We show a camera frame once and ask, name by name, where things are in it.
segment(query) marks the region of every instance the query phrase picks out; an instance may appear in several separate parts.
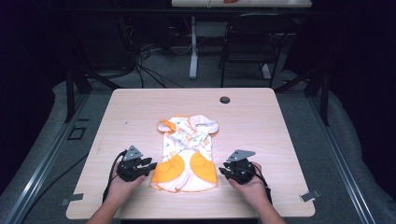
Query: orange and white fabric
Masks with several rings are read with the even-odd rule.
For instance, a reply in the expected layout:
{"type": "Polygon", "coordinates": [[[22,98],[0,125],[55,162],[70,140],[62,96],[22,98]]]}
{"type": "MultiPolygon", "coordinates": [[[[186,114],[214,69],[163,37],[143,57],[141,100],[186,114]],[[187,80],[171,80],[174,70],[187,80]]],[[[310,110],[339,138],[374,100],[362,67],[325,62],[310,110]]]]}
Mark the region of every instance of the orange and white fabric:
{"type": "Polygon", "coordinates": [[[202,115],[176,115],[161,120],[158,130],[164,133],[163,160],[151,178],[153,188],[196,192],[213,189],[218,184],[210,136],[219,130],[217,122],[202,115]]]}

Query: black cable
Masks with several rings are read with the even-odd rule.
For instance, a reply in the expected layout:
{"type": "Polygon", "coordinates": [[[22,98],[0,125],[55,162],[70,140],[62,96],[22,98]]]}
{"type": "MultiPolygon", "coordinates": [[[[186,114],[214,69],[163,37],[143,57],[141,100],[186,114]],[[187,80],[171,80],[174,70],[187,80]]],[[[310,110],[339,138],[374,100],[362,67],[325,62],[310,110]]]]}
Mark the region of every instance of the black cable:
{"type": "Polygon", "coordinates": [[[262,175],[262,171],[261,171],[261,170],[259,169],[259,167],[257,167],[255,164],[252,163],[252,165],[255,167],[255,169],[258,169],[258,170],[259,170],[260,175],[258,175],[258,174],[256,173],[256,170],[255,170],[255,172],[254,172],[254,174],[253,174],[253,172],[251,172],[251,171],[249,171],[249,170],[246,170],[246,169],[242,169],[242,168],[238,168],[238,167],[234,167],[234,169],[240,170],[240,171],[245,171],[245,172],[247,172],[247,173],[250,173],[251,175],[257,176],[257,177],[262,181],[262,183],[264,184],[265,194],[267,195],[268,201],[272,204],[273,201],[272,201],[272,196],[271,196],[271,189],[268,187],[268,184],[267,184],[267,182],[265,181],[264,176],[262,175]]]}
{"type": "Polygon", "coordinates": [[[32,203],[32,205],[30,205],[29,209],[27,210],[27,212],[25,213],[25,215],[23,216],[23,219],[21,221],[21,223],[23,223],[26,218],[28,217],[29,213],[32,212],[32,209],[35,207],[35,205],[38,203],[38,201],[44,196],[45,193],[47,193],[47,191],[59,180],[61,179],[64,175],[66,175],[69,171],[71,171],[73,168],[75,168],[81,161],[83,161],[85,158],[88,157],[88,154],[85,154],[81,159],[79,159],[78,161],[76,161],[76,163],[74,163],[72,166],[70,166],[66,171],[64,171],[63,173],[61,173],[55,180],[53,180],[42,192],[40,195],[38,195],[38,197],[35,199],[35,201],[32,203]]]}
{"type": "Polygon", "coordinates": [[[143,65],[140,65],[140,64],[139,64],[139,66],[141,66],[145,72],[153,73],[154,75],[159,76],[159,77],[161,78],[162,81],[163,81],[164,79],[166,79],[167,81],[169,81],[169,82],[171,82],[171,83],[177,85],[178,87],[183,88],[182,86],[180,86],[180,85],[177,84],[176,82],[172,81],[171,79],[169,79],[169,78],[167,78],[167,77],[164,77],[164,76],[162,76],[161,74],[159,74],[159,73],[157,73],[157,72],[155,72],[155,71],[153,71],[153,70],[151,70],[151,69],[149,69],[149,68],[147,68],[147,67],[144,67],[143,65]]]}
{"type": "Polygon", "coordinates": [[[160,84],[162,87],[166,88],[165,83],[163,82],[162,76],[160,76],[160,78],[162,78],[162,82],[161,82],[161,81],[158,80],[154,75],[152,75],[151,72],[150,72],[146,67],[144,67],[144,66],[141,65],[141,64],[138,64],[137,66],[138,66],[140,69],[142,69],[143,71],[145,71],[147,74],[149,74],[158,84],[160,84]]]}
{"type": "Polygon", "coordinates": [[[117,74],[112,74],[112,75],[104,75],[101,74],[101,77],[105,77],[106,79],[112,79],[112,78],[117,78],[117,77],[125,77],[126,75],[130,74],[132,71],[134,71],[134,65],[128,68],[123,69],[117,74]]]}
{"type": "Polygon", "coordinates": [[[135,70],[136,70],[137,74],[139,74],[139,76],[140,76],[140,83],[142,83],[142,84],[141,84],[141,87],[142,87],[142,89],[144,89],[144,88],[145,88],[145,82],[143,81],[142,74],[140,73],[140,70],[139,70],[139,68],[137,67],[137,65],[135,65],[135,70]]]}
{"type": "Polygon", "coordinates": [[[147,44],[140,49],[139,55],[143,60],[148,59],[151,56],[151,51],[153,50],[154,44],[147,44]]]}
{"type": "Polygon", "coordinates": [[[108,181],[107,181],[107,186],[105,189],[105,192],[103,192],[103,200],[102,203],[105,201],[107,194],[108,194],[108,190],[110,189],[110,184],[113,181],[114,178],[116,178],[118,175],[113,177],[113,171],[114,171],[114,167],[116,166],[117,160],[121,157],[121,156],[125,156],[127,150],[122,151],[117,157],[116,159],[113,161],[113,164],[111,165],[111,169],[110,169],[110,174],[108,175],[108,181]]]}

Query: hand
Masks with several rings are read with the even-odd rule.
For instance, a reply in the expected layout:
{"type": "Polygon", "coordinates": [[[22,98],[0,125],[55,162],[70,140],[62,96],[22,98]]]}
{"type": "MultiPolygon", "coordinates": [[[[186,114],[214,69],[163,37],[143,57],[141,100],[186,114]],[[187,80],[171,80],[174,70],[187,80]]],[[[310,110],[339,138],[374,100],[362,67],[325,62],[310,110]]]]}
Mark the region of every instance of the hand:
{"type": "MultiPolygon", "coordinates": [[[[256,163],[255,165],[256,174],[260,175],[262,167],[256,163]]],[[[254,176],[248,183],[244,185],[238,184],[233,179],[228,179],[228,182],[242,193],[245,200],[257,211],[260,216],[262,224],[285,224],[285,220],[279,215],[275,208],[271,205],[265,192],[264,183],[257,176],[254,176]]]]}
{"type": "Polygon", "coordinates": [[[108,194],[105,202],[98,208],[98,210],[88,220],[88,224],[108,224],[111,223],[112,218],[117,213],[121,205],[128,200],[132,191],[139,186],[145,179],[144,175],[139,176],[132,182],[125,182],[117,175],[117,168],[119,164],[114,166],[113,180],[108,189],[108,194]]]}
{"type": "Polygon", "coordinates": [[[145,176],[141,175],[132,182],[125,182],[117,175],[118,167],[119,162],[115,165],[113,180],[111,181],[110,188],[108,189],[106,201],[110,200],[117,206],[121,206],[126,200],[128,200],[132,191],[144,181],[145,176]]]}
{"type": "MultiPolygon", "coordinates": [[[[256,174],[259,175],[262,167],[254,161],[252,164],[256,166],[256,174]]],[[[260,206],[262,203],[269,203],[265,193],[264,183],[262,183],[262,181],[257,176],[254,176],[248,183],[244,185],[238,184],[231,178],[228,179],[228,182],[231,184],[231,186],[233,186],[233,188],[241,192],[245,200],[255,209],[257,209],[257,206],[260,206]]]]}

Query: human hand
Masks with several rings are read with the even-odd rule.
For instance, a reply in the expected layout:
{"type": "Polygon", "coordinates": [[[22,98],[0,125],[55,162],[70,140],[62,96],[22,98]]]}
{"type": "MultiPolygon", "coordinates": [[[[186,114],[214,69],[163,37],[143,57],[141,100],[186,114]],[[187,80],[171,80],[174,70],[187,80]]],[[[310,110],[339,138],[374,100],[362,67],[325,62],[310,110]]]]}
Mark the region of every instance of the human hand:
{"type": "MultiPolygon", "coordinates": [[[[254,161],[252,164],[255,165],[256,174],[259,175],[262,167],[254,161]]],[[[263,203],[270,203],[265,192],[264,183],[257,176],[254,176],[244,185],[238,184],[231,178],[228,179],[228,182],[233,186],[233,188],[241,192],[245,200],[254,208],[257,209],[263,203]]]]}
{"type": "Polygon", "coordinates": [[[117,175],[118,167],[119,162],[115,165],[116,169],[113,171],[113,180],[111,181],[110,187],[108,189],[105,202],[110,201],[116,206],[121,206],[126,200],[128,200],[132,191],[143,182],[145,176],[141,175],[132,182],[126,182],[117,175]]]}

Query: wooden table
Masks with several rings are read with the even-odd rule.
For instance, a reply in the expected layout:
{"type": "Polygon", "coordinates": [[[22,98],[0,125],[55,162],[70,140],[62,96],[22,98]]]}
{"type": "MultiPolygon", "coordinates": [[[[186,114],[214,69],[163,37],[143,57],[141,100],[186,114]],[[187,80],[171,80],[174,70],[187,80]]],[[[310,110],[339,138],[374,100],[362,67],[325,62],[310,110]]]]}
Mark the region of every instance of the wooden table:
{"type": "MultiPolygon", "coordinates": [[[[255,151],[249,157],[262,165],[272,189],[274,207],[282,217],[310,217],[312,202],[300,196],[308,192],[300,164],[290,141],[276,96],[271,89],[151,89],[116,90],[109,101],[93,141],[73,201],[67,209],[71,219],[89,218],[101,205],[111,164],[124,149],[134,145],[144,157],[161,161],[163,133],[157,131],[161,119],[175,114],[204,115],[219,123],[213,135],[213,158],[217,167],[236,150],[255,151]],[[223,104],[220,97],[231,102],[223,104]]],[[[257,217],[218,171],[215,189],[195,193],[170,193],[149,186],[152,172],[117,218],[240,218],[257,217]]]]}

